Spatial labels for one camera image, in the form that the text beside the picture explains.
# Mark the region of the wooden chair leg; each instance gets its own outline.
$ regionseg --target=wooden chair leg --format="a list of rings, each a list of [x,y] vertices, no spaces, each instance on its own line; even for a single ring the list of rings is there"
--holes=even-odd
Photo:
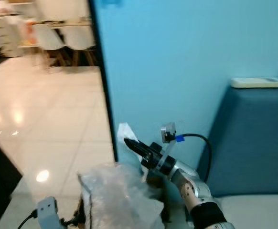
[[[74,67],[74,72],[76,72],[76,70],[77,70],[77,63],[78,63],[78,50],[75,50],[74,51],[74,54],[73,54],[73,64],[72,64],[72,66]]]
[[[96,56],[94,55],[93,52],[90,52],[91,56],[92,56],[92,59],[94,60],[94,62],[96,63],[97,65],[97,59],[96,59]]]
[[[57,60],[60,63],[60,65],[62,67],[65,67],[66,66],[66,62],[64,61],[64,58],[63,58],[62,54],[60,53],[60,51],[57,51],[56,57],[57,57]]]
[[[86,51],[85,51],[85,55],[86,55],[86,58],[87,58],[87,60],[88,60],[89,65],[90,65],[90,66],[94,66],[93,60],[92,60],[92,57],[91,57],[91,55],[90,55],[89,50],[86,50]]]
[[[45,70],[48,72],[48,69],[50,67],[50,63],[49,63],[49,53],[46,50],[41,49],[41,53],[42,53],[42,57],[43,57],[43,65]]]
[[[68,53],[66,52],[66,50],[63,49],[62,54],[67,58],[69,63],[72,64],[72,60],[71,60],[70,56],[68,55]]]
[[[36,65],[35,49],[33,47],[30,47],[29,50],[30,50],[32,64],[33,64],[33,66],[35,66]]]
[[[44,56],[43,56],[43,50],[42,50],[41,48],[38,48],[38,47],[37,47],[37,54],[36,54],[36,55],[37,55],[37,56],[36,56],[36,60],[37,60],[37,62],[39,63],[38,65],[43,64]]]

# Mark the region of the white tile floor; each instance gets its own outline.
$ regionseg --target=white tile floor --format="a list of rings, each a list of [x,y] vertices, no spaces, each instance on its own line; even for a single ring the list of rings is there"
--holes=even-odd
[[[98,69],[57,67],[48,74],[28,57],[0,64],[0,145],[24,175],[0,229],[17,228],[50,195],[58,199],[60,216],[71,218],[80,194],[76,173],[113,162]],[[44,170],[48,179],[38,182]],[[38,222],[23,227],[29,228],[39,228]]]

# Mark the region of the white cabinet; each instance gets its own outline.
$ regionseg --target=white cabinet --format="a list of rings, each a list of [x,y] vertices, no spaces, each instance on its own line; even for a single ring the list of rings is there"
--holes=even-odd
[[[20,38],[17,32],[17,26],[9,24],[6,17],[0,17],[0,45],[2,52],[6,57],[21,56],[21,49],[17,48]]]

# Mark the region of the black cable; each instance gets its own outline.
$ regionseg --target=black cable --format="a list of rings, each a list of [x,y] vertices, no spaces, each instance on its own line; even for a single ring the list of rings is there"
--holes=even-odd
[[[90,188],[86,184],[83,183],[82,178],[79,174],[77,175],[77,177],[78,177],[78,180],[79,180],[80,184],[82,185],[82,187],[89,194],[89,203],[90,203],[90,208],[89,208],[89,223],[90,223],[89,226],[90,227],[89,227],[89,229],[92,229],[92,226],[93,226],[93,222],[92,222],[92,220],[93,220],[93,217],[92,217],[92,207],[93,207],[92,206],[93,205],[93,203],[92,203],[92,191],[90,190]]]
[[[19,225],[19,227],[17,229],[22,228],[22,226],[26,223],[26,221],[28,221],[31,218],[34,218],[34,219],[37,218],[37,209],[32,211],[32,213],[27,218],[25,218],[25,220]]]
[[[209,177],[210,169],[211,169],[212,154],[213,154],[212,146],[211,146],[209,140],[205,136],[199,135],[199,134],[183,134],[182,136],[183,137],[199,137],[206,142],[207,147],[208,147],[208,153],[209,153],[208,154],[208,167],[207,167],[207,172],[206,172],[206,175],[204,178],[204,182],[206,183],[208,180],[208,177]]]

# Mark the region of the plastic bag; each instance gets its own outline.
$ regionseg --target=plastic bag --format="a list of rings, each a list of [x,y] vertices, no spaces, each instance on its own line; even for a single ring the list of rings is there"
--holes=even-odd
[[[91,169],[79,176],[86,229],[163,229],[163,203],[150,199],[154,192],[129,166]]]

